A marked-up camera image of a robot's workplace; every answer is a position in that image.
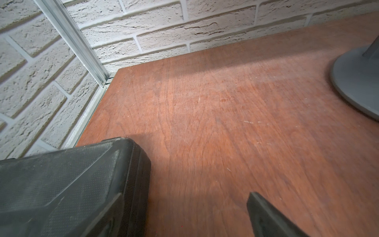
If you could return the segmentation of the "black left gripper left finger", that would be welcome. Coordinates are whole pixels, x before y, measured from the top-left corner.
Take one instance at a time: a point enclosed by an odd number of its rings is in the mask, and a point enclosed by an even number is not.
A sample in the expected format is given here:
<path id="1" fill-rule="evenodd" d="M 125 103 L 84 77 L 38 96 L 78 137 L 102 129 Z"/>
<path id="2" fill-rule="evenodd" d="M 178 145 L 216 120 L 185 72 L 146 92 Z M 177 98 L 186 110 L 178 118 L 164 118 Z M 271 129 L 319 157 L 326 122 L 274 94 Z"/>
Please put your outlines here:
<path id="1" fill-rule="evenodd" d="M 123 196 L 118 193 L 100 209 L 99 214 L 88 227 L 88 236 L 117 237 L 123 216 L 123 207 Z"/>

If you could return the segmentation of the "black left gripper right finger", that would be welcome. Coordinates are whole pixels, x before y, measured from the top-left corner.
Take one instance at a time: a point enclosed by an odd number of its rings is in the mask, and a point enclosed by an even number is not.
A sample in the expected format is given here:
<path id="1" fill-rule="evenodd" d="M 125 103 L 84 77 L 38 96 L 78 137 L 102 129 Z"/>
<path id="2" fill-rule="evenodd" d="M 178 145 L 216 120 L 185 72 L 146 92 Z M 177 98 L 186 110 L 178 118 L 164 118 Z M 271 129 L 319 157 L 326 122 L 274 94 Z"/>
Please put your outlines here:
<path id="1" fill-rule="evenodd" d="M 256 237 L 308 236 L 258 192 L 249 194 L 247 210 Z"/>

